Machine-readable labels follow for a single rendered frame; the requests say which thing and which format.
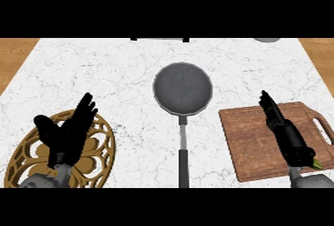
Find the gold ornate round trivet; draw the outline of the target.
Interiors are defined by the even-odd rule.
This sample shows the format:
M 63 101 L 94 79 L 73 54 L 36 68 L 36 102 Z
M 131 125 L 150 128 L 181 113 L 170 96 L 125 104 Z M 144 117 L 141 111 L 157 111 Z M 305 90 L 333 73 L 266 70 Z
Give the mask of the gold ornate round trivet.
M 88 133 L 82 159 L 71 172 L 71 188 L 102 188 L 111 173 L 116 160 L 116 136 L 107 120 L 95 115 Z M 57 177 L 57 170 L 48 167 L 51 149 L 39 140 L 39 129 L 34 128 L 21 140 L 6 166 L 5 188 L 17 188 L 23 181 L 40 173 Z

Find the grey frying pan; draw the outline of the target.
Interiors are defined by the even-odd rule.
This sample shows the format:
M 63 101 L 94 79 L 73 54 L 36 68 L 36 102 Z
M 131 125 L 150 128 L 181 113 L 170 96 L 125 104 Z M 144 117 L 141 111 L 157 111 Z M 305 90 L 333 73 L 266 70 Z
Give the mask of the grey frying pan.
M 207 107 L 213 84 L 204 70 L 190 63 L 173 63 L 162 68 L 153 83 L 154 98 L 162 108 L 179 117 L 179 187 L 190 187 L 190 167 L 185 127 L 187 118 Z

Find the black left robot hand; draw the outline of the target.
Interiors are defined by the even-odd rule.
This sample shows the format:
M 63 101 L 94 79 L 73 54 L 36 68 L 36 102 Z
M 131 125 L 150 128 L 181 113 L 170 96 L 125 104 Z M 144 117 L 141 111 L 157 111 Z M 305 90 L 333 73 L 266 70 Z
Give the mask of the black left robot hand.
M 39 139 L 51 148 L 49 167 L 52 169 L 63 164 L 73 167 L 79 162 L 97 112 L 94 96 L 86 93 L 73 116 L 64 121 L 63 125 L 57 125 L 45 115 L 34 117 Z

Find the grey appliance with black feet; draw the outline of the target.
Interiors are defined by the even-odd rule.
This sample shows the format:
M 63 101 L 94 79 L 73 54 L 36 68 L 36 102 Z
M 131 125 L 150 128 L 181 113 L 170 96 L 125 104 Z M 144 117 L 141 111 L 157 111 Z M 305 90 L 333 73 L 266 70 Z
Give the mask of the grey appliance with black feet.
M 181 41 L 190 42 L 190 38 L 131 38 L 132 41 L 138 40 L 165 40 L 165 41 Z

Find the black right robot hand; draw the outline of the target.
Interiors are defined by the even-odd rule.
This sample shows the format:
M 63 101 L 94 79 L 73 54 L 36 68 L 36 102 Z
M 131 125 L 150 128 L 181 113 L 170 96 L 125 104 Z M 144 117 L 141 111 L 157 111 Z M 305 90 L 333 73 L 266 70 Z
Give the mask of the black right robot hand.
M 265 90 L 262 90 L 259 104 L 266 116 L 266 125 L 274 133 L 287 164 L 292 167 L 312 167 L 317 152 L 306 145 L 293 121 L 284 117 L 274 98 Z

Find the brown wooden cutting board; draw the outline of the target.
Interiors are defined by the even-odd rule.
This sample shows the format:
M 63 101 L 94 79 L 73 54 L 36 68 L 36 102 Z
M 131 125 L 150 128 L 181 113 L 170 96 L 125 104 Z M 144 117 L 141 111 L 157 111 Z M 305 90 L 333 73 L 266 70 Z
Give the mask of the brown wooden cutting board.
M 324 169 L 334 170 L 334 130 L 327 119 L 302 102 L 280 103 L 278 108 L 315 149 Z M 287 162 L 262 107 L 222 109 L 219 117 L 238 180 L 249 182 L 287 176 Z

